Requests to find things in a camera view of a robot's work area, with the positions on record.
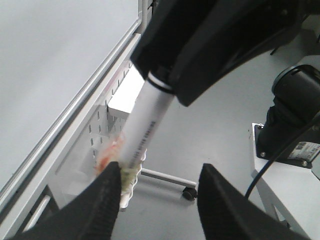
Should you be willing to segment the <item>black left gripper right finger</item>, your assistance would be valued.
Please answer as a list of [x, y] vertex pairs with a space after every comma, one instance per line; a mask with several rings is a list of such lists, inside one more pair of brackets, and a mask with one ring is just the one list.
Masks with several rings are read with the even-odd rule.
[[207, 240], [307, 240], [246, 199], [212, 164], [202, 165], [197, 211]]

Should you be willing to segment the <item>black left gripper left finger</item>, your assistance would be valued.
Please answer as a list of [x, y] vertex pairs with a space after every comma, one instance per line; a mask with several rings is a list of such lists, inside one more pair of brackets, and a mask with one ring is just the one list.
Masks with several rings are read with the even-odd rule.
[[73, 201], [12, 240], [110, 240], [120, 210], [121, 171], [111, 162]]

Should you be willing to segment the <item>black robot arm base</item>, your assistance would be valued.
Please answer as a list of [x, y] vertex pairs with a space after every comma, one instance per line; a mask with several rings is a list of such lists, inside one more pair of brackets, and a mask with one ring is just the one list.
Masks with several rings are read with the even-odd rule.
[[256, 134], [256, 155], [262, 159], [312, 168], [320, 154], [320, 71], [309, 64], [289, 67], [274, 80], [273, 106]]

